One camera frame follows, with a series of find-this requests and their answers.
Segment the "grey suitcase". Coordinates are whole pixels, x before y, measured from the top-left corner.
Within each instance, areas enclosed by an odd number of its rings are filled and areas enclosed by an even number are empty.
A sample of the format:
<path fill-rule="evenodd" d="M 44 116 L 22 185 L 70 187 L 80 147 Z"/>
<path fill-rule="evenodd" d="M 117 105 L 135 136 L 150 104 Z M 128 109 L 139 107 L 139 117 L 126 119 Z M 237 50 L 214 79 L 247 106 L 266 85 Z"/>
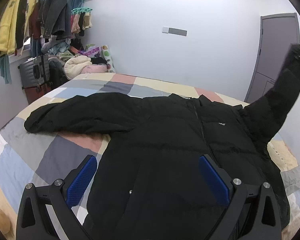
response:
<path fill-rule="evenodd" d="M 18 66 L 22 89 L 40 87 L 50 81 L 49 56 L 33 57 Z"/>

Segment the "cream fleece blanket pile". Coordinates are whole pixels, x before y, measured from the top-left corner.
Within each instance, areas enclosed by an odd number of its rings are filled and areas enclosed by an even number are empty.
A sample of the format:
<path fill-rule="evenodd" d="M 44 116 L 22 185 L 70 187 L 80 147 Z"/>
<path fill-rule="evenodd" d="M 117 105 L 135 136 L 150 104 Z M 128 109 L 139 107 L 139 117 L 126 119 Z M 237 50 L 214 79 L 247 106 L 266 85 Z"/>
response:
<path fill-rule="evenodd" d="M 64 73 L 68 80 L 72 80 L 78 76 L 86 66 L 91 64 L 91 58 L 84 55 L 75 56 L 66 61 L 64 65 Z"/>

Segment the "black puffer jacket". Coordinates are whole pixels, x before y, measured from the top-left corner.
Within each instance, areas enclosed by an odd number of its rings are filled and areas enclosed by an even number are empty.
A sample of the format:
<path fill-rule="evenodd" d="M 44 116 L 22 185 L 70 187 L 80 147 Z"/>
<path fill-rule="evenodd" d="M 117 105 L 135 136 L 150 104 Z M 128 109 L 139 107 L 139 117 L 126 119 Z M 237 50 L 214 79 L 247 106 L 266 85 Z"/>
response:
<path fill-rule="evenodd" d="M 202 239 L 223 208 L 203 180 L 209 155 L 231 178 L 274 191 L 283 228 L 290 205 L 268 143 L 300 94 L 300 45 L 286 56 L 275 85 L 247 106 L 205 96 L 75 96 L 33 111 L 30 133 L 108 134 L 87 200 L 84 228 L 93 239 Z"/>

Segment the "patchwork bed cover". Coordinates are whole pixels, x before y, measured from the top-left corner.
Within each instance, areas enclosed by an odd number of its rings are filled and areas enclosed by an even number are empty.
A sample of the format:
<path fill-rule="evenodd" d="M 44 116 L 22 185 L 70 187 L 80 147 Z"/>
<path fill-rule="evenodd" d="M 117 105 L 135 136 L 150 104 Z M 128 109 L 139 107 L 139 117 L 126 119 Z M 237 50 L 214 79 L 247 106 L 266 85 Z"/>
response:
<path fill-rule="evenodd" d="M 15 214 L 16 226 L 21 198 L 28 183 L 40 187 L 51 185 L 56 179 L 64 179 L 87 155 L 96 157 L 98 169 L 102 155 L 110 142 L 108 134 L 100 133 L 30 133 L 24 126 L 26 119 L 39 107 L 61 103 L 75 96 L 86 97 L 97 93 L 121 93 L 135 98 L 163 97 L 172 94 L 182 98 L 205 96 L 210 101 L 230 106 L 250 104 L 231 104 L 218 95 L 202 93 L 192 87 L 140 77 L 110 73 L 81 74 L 75 77 L 30 104 L 0 131 L 0 199 L 8 201 Z M 285 144 L 275 140 L 277 133 L 268 143 L 267 149 L 271 160 L 280 169 L 290 205 L 289 224 L 285 228 L 281 227 L 281 239 L 292 239 L 300 227 L 299 165 Z M 82 226 L 88 214 L 87 200 L 95 174 L 78 204 L 82 212 L 77 218 Z"/>

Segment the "grey wall switch panel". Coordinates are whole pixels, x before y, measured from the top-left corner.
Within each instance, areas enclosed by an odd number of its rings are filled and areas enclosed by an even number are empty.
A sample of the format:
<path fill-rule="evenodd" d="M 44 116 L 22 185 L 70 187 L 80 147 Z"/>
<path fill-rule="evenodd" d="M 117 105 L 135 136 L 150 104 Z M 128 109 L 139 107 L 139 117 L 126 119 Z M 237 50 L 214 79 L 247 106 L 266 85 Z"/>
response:
<path fill-rule="evenodd" d="M 183 29 L 176 29 L 171 27 L 163 27 L 162 33 L 165 34 L 173 34 L 173 35 L 179 35 L 179 36 L 187 36 L 187 31 Z"/>

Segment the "dotted pillow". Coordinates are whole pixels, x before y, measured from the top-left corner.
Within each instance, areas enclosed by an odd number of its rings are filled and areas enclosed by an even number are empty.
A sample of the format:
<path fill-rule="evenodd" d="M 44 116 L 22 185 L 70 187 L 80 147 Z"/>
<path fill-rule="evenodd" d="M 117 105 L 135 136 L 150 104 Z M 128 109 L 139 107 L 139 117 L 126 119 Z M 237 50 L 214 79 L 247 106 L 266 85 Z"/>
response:
<path fill-rule="evenodd" d="M 116 73 L 116 70 L 114 68 L 113 60 L 111 57 L 111 53 L 109 51 L 109 47 L 107 45 L 101 46 L 101 52 L 103 55 L 103 58 L 106 60 L 107 70 L 109 73 Z"/>

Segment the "dark denim hanging jacket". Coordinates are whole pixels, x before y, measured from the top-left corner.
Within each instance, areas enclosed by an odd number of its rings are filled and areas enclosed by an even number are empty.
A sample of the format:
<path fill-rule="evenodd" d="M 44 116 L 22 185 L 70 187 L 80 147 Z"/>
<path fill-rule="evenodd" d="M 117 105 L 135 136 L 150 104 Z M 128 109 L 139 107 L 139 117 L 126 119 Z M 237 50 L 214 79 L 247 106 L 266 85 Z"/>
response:
<path fill-rule="evenodd" d="M 68 0 L 42 0 L 38 21 L 43 38 L 56 36 L 57 40 L 69 36 L 70 8 Z"/>

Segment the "grey door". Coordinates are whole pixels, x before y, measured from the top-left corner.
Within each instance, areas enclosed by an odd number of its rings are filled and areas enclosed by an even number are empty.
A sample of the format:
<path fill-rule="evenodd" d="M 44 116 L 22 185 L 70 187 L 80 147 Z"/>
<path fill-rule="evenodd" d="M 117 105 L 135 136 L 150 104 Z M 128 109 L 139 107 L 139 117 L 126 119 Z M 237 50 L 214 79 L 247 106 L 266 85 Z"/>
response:
<path fill-rule="evenodd" d="M 291 44 L 300 43 L 296 13 L 261 17 L 256 64 L 245 102 L 252 103 L 273 87 Z"/>

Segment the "green clip hanger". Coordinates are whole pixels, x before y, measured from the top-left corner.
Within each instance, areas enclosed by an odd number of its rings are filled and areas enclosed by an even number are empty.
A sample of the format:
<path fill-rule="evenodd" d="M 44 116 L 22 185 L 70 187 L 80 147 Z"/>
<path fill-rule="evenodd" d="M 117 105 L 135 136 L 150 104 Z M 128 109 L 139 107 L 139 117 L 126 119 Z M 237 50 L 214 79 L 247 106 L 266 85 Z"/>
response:
<path fill-rule="evenodd" d="M 71 14 L 81 14 L 81 13 L 86 13 L 86 12 L 91 12 L 92 9 L 89 7 L 84 7 L 83 3 L 85 0 L 72 0 L 72 10 Z"/>

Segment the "yellow hanging sweater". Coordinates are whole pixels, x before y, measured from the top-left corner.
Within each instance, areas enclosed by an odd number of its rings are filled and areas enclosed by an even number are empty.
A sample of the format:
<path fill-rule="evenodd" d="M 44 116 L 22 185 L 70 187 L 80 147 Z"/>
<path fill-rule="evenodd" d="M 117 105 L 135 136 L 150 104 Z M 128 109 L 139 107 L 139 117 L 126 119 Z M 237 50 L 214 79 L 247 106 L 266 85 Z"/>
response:
<path fill-rule="evenodd" d="M 16 50 L 16 26 L 20 0 L 9 0 L 0 21 L 0 57 Z"/>

